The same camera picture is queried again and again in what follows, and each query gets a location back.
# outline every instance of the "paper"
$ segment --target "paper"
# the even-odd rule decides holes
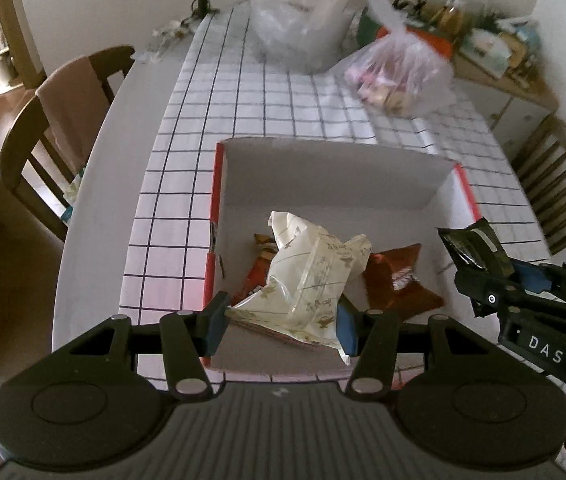
[[[336,306],[346,282],[365,269],[369,240],[358,235],[343,243],[292,213],[273,211],[268,224],[279,252],[271,261],[266,286],[227,315],[337,349],[348,363],[336,337]]]

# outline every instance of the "checkered tablecloth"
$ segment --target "checkered tablecloth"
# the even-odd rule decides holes
[[[249,15],[249,6],[239,4],[208,16],[176,82],[127,252],[120,312],[133,323],[203,307],[215,146],[231,137],[378,142],[453,158],[466,168],[481,213],[509,256],[529,262],[550,257],[512,168],[463,92],[455,89],[455,105],[423,119],[388,118],[364,108],[331,76],[291,75],[260,59]],[[138,370],[164,386],[160,359],[140,356]],[[223,380],[223,374],[210,374]]]

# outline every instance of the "wooden door frame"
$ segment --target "wooden door frame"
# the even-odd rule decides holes
[[[10,47],[14,66],[26,88],[37,88],[45,80],[45,71],[34,66],[23,36],[14,0],[0,0],[0,24]]]

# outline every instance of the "pink towel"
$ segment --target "pink towel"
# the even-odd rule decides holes
[[[51,139],[76,174],[87,163],[109,102],[88,57],[65,63],[36,89]]]

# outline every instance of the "cardboard box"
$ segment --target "cardboard box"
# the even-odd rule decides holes
[[[496,341],[498,321],[474,318],[470,300],[456,291],[456,269],[436,231],[463,228],[479,218],[465,173],[454,161],[400,148],[320,140],[250,137],[218,144],[205,301],[219,290],[233,294],[241,288],[258,255],[253,234],[270,234],[273,210],[322,225],[342,241],[365,234],[373,252],[422,244],[416,276],[446,305],[410,322],[425,323],[441,312]],[[345,295],[359,310],[369,308],[361,276],[348,283]],[[409,367],[410,359],[419,364],[419,356],[400,356],[399,366]],[[348,369],[333,349],[284,342],[234,324],[211,367],[270,375]]]

